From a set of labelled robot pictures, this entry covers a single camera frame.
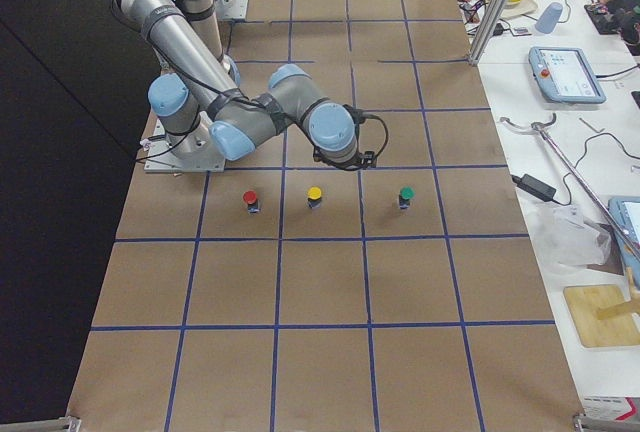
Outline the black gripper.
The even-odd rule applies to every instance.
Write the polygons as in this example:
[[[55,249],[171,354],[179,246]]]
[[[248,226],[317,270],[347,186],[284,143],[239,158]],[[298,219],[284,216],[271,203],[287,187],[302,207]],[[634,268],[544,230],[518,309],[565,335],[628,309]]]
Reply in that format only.
[[[360,152],[356,150],[351,157],[338,161],[327,156],[322,149],[315,147],[313,160],[343,171],[359,171],[376,167],[376,153],[374,151]]]

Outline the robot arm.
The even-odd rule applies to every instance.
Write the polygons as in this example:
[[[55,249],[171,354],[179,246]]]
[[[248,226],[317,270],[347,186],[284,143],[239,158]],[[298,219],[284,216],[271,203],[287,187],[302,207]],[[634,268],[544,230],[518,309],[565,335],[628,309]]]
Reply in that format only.
[[[219,1],[113,0],[172,70],[149,89],[170,154],[214,150],[235,161],[295,125],[312,144],[314,161],[347,171],[375,166],[377,153],[358,149],[369,114],[331,101],[299,66],[279,67],[256,98],[241,91],[221,44]]]

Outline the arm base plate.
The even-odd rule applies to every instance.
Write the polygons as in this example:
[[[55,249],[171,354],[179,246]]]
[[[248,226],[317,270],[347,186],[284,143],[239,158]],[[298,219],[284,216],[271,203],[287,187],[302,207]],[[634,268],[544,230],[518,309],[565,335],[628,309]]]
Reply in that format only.
[[[161,121],[156,119],[153,134],[160,135],[161,139],[152,141],[145,152],[144,170],[147,173],[223,172],[225,158],[212,141],[210,125],[211,121],[201,113],[199,126],[171,151],[171,146],[178,143],[180,137],[167,139]]]
[[[244,22],[249,0],[218,0],[216,13],[222,21]]]

